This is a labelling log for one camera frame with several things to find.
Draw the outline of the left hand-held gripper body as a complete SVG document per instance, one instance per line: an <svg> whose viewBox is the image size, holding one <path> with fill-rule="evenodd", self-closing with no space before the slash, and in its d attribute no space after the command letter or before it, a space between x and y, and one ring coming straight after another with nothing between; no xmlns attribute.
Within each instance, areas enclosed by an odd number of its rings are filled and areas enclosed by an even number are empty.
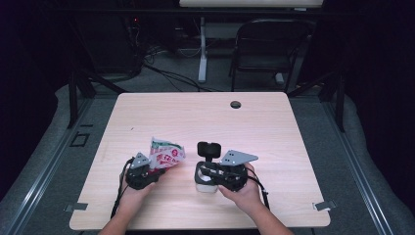
<svg viewBox="0 0 415 235"><path fill-rule="evenodd" d="M152 182L157 182L161 176L160 171L150 170L150 160L138 153L130 162L126 172L125 180L129 187L135 190L141 190Z"/></svg>

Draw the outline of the aluminium rail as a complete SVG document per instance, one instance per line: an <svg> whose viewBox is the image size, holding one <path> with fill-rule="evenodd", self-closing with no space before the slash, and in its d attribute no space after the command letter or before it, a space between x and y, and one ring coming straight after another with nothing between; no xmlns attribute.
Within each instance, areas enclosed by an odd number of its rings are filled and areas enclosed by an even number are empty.
<svg viewBox="0 0 415 235"><path fill-rule="evenodd" d="M77 106L77 117L70 124L69 102L58 104L51 124L39 144L0 202L0 235L21 235L38 203L47 190L54 174L63 160L64 151L75 136L79 122L87 114L93 99L84 99Z"/></svg>
<svg viewBox="0 0 415 235"><path fill-rule="evenodd" d="M358 161L356 154L349 143L347 136L344 132L341 132L336 120L335 120L335 110L330 103L322 103L322 107L325 111L326 116L329 119L329 122L334 129L337 138L340 140L343 149L346 153L345 161L348 165L350 173L353 177L353 180L359 190L359 193L362 197L362 200L365 204L366 209L368 210L372 221L378 231L379 235L394 235L392 227L389 224L381 206L378 201L377 196L375 195L367 177L364 173L360 162Z"/></svg>

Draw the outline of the pink and white snack bag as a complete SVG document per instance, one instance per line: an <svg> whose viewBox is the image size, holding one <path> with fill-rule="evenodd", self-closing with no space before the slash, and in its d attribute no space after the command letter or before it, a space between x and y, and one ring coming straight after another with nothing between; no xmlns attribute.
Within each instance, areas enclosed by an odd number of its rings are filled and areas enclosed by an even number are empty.
<svg viewBox="0 0 415 235"><path fill-rule="evenodd" d="M185 149L178 144L153 137L149 159L150 169L171 168L186 159Z"/></svg>

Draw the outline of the person's left hand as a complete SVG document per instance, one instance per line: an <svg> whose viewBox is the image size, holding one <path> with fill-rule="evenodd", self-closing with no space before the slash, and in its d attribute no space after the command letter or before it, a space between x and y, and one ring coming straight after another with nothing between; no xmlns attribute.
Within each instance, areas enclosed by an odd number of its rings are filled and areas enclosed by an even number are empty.
<svg viewBox="0 0 415 235"><path fill-rule="evenodd" d="M129 187L127 183L124 182L122 184L122 196L119 201L116 215L124 218L132 218L140 210L146 197L155 186L155 183L151 183L144 189L136 190Z"/></svg>

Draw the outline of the grey tape piece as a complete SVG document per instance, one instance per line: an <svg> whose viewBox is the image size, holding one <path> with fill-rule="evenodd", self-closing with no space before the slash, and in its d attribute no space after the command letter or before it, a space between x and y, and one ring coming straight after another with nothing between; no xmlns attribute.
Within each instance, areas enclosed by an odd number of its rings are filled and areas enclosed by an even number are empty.
<svg viewBox="0 0 415 235"><path fill-rule="evenodd" d="M85 211L87 209L88 205L86 203L73 203L68 204L64 208L65 212L74 212L74 211Z"/></svg>
<svg viewBox="0 0 415 235"><path fill-rule="evenodd" d="M324 201L320 203L313 203L312 206L315 210L320 212L320 211L330 211L334 209L337 206L337 204L335 201Z"/></svg>

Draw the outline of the clear container with black lid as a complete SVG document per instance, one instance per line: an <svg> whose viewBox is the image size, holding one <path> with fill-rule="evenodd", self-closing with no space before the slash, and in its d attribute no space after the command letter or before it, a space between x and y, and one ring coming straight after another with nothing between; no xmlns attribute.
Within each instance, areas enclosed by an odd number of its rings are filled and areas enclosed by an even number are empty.
<svg viewBox="0 0 415 235"><path fill-rule="evenodd" d="M217 186L207 173L203 173L206 165L211 166L214 159L218 159L221 154L221 146L218 143L201 141L197 144L198 155L204 158L196 164L194 179L196 189L202 193L215 193Z"/></svg>

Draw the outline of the black metal frame stand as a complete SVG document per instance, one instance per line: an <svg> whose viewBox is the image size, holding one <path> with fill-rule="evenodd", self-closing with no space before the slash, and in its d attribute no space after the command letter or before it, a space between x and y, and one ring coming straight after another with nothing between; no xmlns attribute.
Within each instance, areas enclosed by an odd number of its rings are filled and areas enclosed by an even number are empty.
<svg viewBox="0 0 415 235"><path fill-rule="evenodd" d="M90 70L75 70L69 77L69 125L72 128L78 120L78 105L77 105L77 91L87 98L92 99L97 92L92 85L92 82L98 82L116 94L125 93L126 90L118 87L112 82L104 79L97 73Z"/></svg>
<svg viewBox="0 0 415 235"><path fill-rule="evenodd" d="M340 132L344 132L344 107L345 107L345 86L346 78L340 71L330 71L326 74L304 84L299 88L294 89L288 93L290 98L299 96L308 89L312 88L317 84L323 84L323 88L318 94L318 98L321 102L329 102L333 95L336 95L336 106L335 106L335 124L337 125Z"/></svg>

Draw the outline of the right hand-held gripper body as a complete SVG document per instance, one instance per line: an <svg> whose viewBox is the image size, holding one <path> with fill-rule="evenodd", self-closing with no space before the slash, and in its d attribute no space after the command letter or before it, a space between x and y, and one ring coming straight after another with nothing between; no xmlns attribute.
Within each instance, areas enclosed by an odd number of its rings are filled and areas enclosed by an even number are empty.
<svg viewBox="0 0 415 235"><path fill-rule="evenodd" d="M224 157L217 163L224 167L224 170L210 171L209 174L221 174L227 177L227 182L222 185L230 191L241 190L248 181L248 170L246 163L256 161L258 156L229 150Z"/></svg>

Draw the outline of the person's right hand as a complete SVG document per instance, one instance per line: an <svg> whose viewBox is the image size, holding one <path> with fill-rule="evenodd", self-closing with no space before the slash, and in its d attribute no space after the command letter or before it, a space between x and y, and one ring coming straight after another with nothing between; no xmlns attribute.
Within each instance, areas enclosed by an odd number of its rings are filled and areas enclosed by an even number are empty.
<svg viewBox="0 0 415 235"><path fill-rule="evenodd" d="M260 199L258 185L251 179L238 192L230 191L221 185L218 186L218 189L225 198L233 201L242 212L251 218L258 217L267 211L267 207Z"/></svg>

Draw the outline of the white desk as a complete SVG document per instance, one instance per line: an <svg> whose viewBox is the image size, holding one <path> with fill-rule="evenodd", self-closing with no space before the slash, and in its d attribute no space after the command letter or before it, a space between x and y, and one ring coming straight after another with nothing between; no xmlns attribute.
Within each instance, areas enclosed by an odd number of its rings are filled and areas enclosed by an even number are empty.
<svg viewBox="0 0 415 235"><path fill-rule="evenodd" d="M294 9L318 9L323 5L324 0L179 0L180 7L191 9L206 8L294 8ZM207 43L206 43L206 21L205 17L200 17L200 41L201 59L199 67L198 81L203 83L207 80Z"/></svg>

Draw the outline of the black folding chair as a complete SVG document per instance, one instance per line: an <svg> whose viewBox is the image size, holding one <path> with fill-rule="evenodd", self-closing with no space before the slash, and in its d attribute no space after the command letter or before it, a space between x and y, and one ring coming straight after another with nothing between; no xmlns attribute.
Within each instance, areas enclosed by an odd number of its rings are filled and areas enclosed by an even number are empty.
<svg viewBox="0 0 415 235"><path fill-rule="evenodd" d="M231 90L236 73L285 73L283 91L287 92L300 46L313 32L314 23L296 19L256 19L244 23L237 31L230 71Z"/></svg>

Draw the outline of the dark computer tower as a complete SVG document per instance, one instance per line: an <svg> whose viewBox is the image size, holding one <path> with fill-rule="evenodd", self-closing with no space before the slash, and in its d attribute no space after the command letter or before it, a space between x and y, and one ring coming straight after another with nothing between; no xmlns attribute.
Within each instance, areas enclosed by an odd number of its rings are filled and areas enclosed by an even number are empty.
<svg viewBox="0 0 415 235"><path fill-rule="evenodd" d="M140 70L121 17L81 15L76 18L80 34L98 73L134 73Z"/></svg>

